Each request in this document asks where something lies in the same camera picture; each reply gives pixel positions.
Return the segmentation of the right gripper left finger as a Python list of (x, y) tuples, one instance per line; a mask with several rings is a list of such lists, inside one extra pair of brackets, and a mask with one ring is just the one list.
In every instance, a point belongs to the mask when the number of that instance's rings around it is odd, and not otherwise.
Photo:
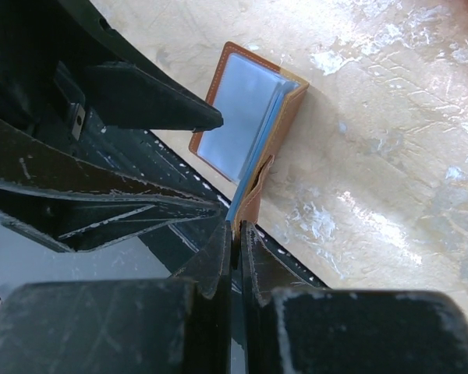
[(174, 274), (193, 285), (184, 332), (183, 373), (229, 373), (232, 229), (222, 221), (207, 244)]

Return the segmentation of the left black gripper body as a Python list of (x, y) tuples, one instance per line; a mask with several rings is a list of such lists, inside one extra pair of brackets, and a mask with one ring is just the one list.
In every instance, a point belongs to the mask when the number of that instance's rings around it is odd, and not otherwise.
[(108, 62), (135, 65), (198, 97), (132, 46), (89, 1), (0, 1), (0, 119), (19, 131), (81, 160), (107, 163), (95, 130), (116, 126), (103, 123), (90, 104), (83, 72)]

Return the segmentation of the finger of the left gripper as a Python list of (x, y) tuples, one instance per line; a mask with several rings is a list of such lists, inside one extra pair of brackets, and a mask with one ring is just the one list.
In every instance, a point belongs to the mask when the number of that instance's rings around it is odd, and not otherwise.
[(53, 251), (89, 252), (218, 213), (211, 200), (100, 168), (0, 119), (1, 222)]
[(106, 125), (191, 132), (223, 125), (219, 110), (135, 65), (108, 62), (88, 66), (83, 74), (87, 99)]

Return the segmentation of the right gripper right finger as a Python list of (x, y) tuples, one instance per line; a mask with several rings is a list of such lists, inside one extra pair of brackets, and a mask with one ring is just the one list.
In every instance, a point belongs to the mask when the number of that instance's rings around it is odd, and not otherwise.
[(248, 373), (281, 373), (279, 316), (272, 292), (276, 288), (308, 290), (314, 286), (273, 254), (255, 225), (240, 225), (240, 261)]

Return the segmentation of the brown leather card holder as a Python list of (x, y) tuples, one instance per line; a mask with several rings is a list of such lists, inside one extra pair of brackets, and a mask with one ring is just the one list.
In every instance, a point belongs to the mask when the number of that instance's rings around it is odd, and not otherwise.
[(264, 180), (309, 86), (252, 51), (225, 43), (206, 96), (223, 125), (194, 133), (189, 150), (236, 184), (225, 217), (233, 228), (257, 221)]

